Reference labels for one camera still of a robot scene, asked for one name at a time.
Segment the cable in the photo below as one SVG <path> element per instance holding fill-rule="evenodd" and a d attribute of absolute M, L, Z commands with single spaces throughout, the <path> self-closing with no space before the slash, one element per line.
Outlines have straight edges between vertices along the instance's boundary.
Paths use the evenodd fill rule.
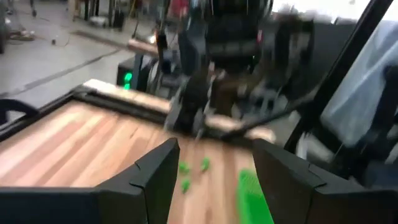
<path fill-rule="evenodd" d="M 128 16 L 127 18 L 130 18 L 130 17 L 131 17 L 131 14 L 132 14 L 132 12 L 133 12 L 135 6 L 136 6 L 136 0 L 134 0 L 134 1 L 132 2 L 131 9 L 130 9 L 130 13 L 129 13 L 129 16 Z M 132 36 L 131 36 L 132 38 L 135 38 L 135 36 L 136 36 L 137 28 L 138 28 L 138 23 L 139 23 L 139 16 L 137 15 L 136 26 L 135 26 L 134 32 L 132 33 Z"/>
<path fill-rule="evenodd" d="M 25 14 L 25 15 L 30 15 L 30 13 L 25 12 L 25 11 L 20 11 L 20 10 L 18 10 L 18 12 L 19 12 L 19 13 L 22 13 L 22 14 Z M 61 26 L 61 25 L 54 24 L 54 23 L 51 22 L 49 19 L 46 19 L 46 18 L 44 18 L 44 17 L 36 17 L 36 18 L 37 18 L 37 19 L 41 19 L 41 20 L 46 21 L 46 22 L 49 22 L 50 24 L 52 24 L 52 25 L 54 25 L 54 26 L 60 27 L 61 30 L 64 30 L 64 28 L 65 28 L 65 27 L 63 27 L 63 26 Z M 57 42 L 56 42 L 55 39 L 47 39 L 47 38 L 42 37 L 42 36 L 39 36 L 39 35 L 31 35 L 31 37 L 17 37 L 17 36 L 15 36 L 14 38 L 10 37 L 10 39 L 12 39 L 12 40 L 19 40 L 19 41 L 33 41 L 33 40 L 35 40 L 35 39 L 41 39 L 41 40 L 46 40 L 46 41 L 48 41 L 48 42 L 51 42 L 52 45 L 54 45 L 54 46 L 56 46 L 56 47 L 66 47 L 66 46 L 69 44 L 69 42 L 70 42 L 70 36 L 71 36 L 71 34 L 68 35 L 68 39 L 67 39 L 66 43 L 63 44 L 63 45 L 57 45 L 57 44 L 56 44 Z"/>

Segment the machine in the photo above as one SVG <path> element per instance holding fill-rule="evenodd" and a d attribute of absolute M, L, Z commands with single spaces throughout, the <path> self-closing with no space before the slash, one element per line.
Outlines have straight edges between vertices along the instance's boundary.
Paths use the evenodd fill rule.
<path fill-rule="evenodd" d="M 168 46 L 164 28 L 158 28 L 159 61 L 150 75 L 142 74 L 149 77 L 146 92 L 177 99 L 179 90 L 195 86 L 212 113 L 238 119 L 284 108 L 291 80 L 305 75 L 312 56 L 313 21 L 289 14 L 271 19 L 272 4 L 192 1 L 179 24 L 178 50 Z M 264 23 L 273 31 L 263 33 Z"/>

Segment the wooden board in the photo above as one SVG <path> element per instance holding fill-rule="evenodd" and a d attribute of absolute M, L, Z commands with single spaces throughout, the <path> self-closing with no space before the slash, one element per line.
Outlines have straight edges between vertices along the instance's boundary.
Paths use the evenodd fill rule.
<path fill-rule="evenodd" d="M 169 100 L 158 98 L 143 92 L 124 90 L 118 86 L 95 79 L 91 79 L 83 85 L 94 88 L 106 95 L 120 98 L 122 100 L 135 103 L 146 108 L 161 111 L 163 113 L 168 113 L 170 111 Z M 212 128 L 221 129 L 223 131 L 230 131 L 232 129 L 239 128 L 243 125 L 243 123 L 241 121 L 237 121 L 226 116 L 213 115 L 206 118 L 206 125 Z M 269 142 L 275 142 L 275 134 L 270 129 L 264 127 L 258 127 L 251 130 L 247 133 L 246 137 L 251 139 L 262 138 Z"/>
<path fill-rule="evenodd" d="M 183 177 L 178 175 L 168 223 L 237 223 L 238 172 L 254 169 L 249 151 L 181 137 L 153 123 L 76 101 L 0 143 L 0 185 L 96 186 L 170 137 L 178 138 L 180 160 L 192 169 L 192 185 L 183 194 Z M 211 164 L 202 173 L 204 157 Z"/>
<path fill-rule="evenodd" d="M 156 45 L 147 44 L 145 42 L 141 42 L 136 39 L 130 39 L 127 46 L 131 50 L 139 49 L 145 52 L 149 52 L 151 55 L 158 55 Z"/>

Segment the black frame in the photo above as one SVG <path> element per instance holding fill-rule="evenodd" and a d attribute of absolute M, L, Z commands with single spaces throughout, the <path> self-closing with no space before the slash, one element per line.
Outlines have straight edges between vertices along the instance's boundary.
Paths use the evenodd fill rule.
<path fill-rule="evenodd" d="M 163 125 L 167 117 L 167 113 L 161 111 L 156 111 L 145 106 L 137 105 L 125 101 L 117 96 L 109 96 L 105 93 L 90 88 L 84 85 L 79 85 L 73 90 L 71 90 L 66 95 L 57 98 L 56 100 L 50 102 L 49 104 L 38 109 L 38 113 L 29 116 L 25 115 L 0 129 L 0 142 L 6 140 L 7 138 L 17 134 L 24 128 L 30 126 L 36 121 L 42 119 L 44 116 L 54 112 L 61 106 L 67 104 L 72 100 L 77 100 L 83 103 L 88 103 L 100 108 L 115 111 L 121 114 L 127 114 L 137 118 L 142 118 L 159 125 Z M 216 128 L 206 128 L 205 133 L 203 133 L 204 138 L 221 139 L 222 135 L 226 132 L 216 129 Z M 234 144 L 246 149 L 252 149 L 253 139 L 246 137 L 237 137 L 230 141 L 230 144 Z"/>

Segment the wood grain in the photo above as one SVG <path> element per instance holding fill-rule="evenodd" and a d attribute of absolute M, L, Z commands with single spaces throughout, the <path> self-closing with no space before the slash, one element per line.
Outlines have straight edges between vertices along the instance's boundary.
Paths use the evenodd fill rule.
<path fill-rule="evenodd" d="M 127 46 L 131 50 L 141 49 L 154 55 L 158 54 L 156 45 L 147 44 L 136 39 L 130 39 Z"/>
<path fill-rule="evenodd" d="M 131 103 L 135 103 L 152 110 L 157 110 L 163 113 L 169 113 L 170 101 L 162 98 L 158 98 L 147 93 L 138 92 L 134 90 L 124 90 L 118 86 L 105 83 L 99 80 L 91 79 L 83 84 L 84 86 L 94 88 L 106 95 L 119 98 Z M 241 121 L 222 116 L 222 115 L 211 115 L 206 118 L 206 125 L 212 128 L 222 129 L 223 131 L 230 131 L 232 129 L 239 128 L 243 125 Z M 258 127 L 252 129 L 247 133 L 246 137 L 251 139 L 261 138 L 269 142 L 275 142 L 275 134 L 265 127 Z"/>
<path fill-rule="evenodd" d="M 178 138 L 180 160 L 192 170 L 178 174 L 168 222 L 236 223 L 238 172 L 254 167 L 249 151 L 74 101 L 0 143 L 0 185 L 93 187 L 170 137 Z M 211 161 L 206 172 L 204 157 Z M 192 181 L 185 194 L 184 178 Z"/>

